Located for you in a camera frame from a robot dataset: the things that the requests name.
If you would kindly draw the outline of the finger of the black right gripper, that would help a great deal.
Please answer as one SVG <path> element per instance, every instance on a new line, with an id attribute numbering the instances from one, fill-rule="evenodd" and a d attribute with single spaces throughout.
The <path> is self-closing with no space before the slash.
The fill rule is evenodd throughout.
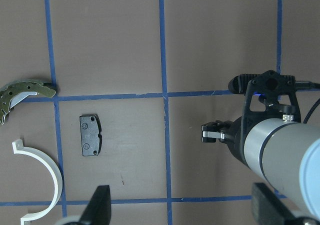
<path id="1" fill-rule="evenodd" d="M 201 141 L 203 143 L 215 143 L 217 140 L 224 140 L 225 134 L 215 131 L 202 131 Z"/>
<path id="2" fill-rule="evenodd" d="M 211 121 L 203 124 L 201 126 L 201 130 L 205 132 L 225 133 L 229 130 L 232 124 L 233 122 L 230 120 L 227 120 L 227 121 L 216 120 L 216 121 Z"/>

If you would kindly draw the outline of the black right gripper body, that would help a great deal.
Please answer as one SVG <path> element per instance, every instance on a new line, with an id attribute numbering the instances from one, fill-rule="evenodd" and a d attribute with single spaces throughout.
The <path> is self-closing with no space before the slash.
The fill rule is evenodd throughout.
<path id="1" fill-rule="evenodd" d="M 241 116 L 235 121 L 226 121 L 226 128 L 224 129 L 224 141 L 227 144 L 231 154 L 241 163 L 247 164 L 244 155 L 244 145 L 241 143 L 241 127 Z"/>

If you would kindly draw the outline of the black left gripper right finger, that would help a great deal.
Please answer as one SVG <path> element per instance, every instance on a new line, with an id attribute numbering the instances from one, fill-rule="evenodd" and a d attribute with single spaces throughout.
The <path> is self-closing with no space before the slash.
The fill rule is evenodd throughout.
<path id="1" fill-rule="evenodd" d="M 254 183 L 252 185 L 251 211 L 258 225 L 296 224 L 296 217 L 265 183 Z"/>

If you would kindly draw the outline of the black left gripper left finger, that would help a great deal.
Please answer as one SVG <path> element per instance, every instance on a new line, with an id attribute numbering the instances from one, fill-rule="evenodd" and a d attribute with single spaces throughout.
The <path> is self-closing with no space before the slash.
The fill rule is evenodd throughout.
<path id="1" fill-rule="evenodd" d="M 109 225 L 111 192 L 109 185 L 99 185 L 79 219 L 80 225 Z"/>

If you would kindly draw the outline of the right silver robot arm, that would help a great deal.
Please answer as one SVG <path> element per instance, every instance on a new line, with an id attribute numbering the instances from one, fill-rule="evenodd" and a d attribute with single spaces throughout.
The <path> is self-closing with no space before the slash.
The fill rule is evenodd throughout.
<path id="1" fill-rule="evenodd" d="M 241 143 L 241 119 L 201 126 L 201 141 L 227 145 L 231 154 L 302 211 L 320 216 L 320 129 L 280 118 L 254 125 Z"/>

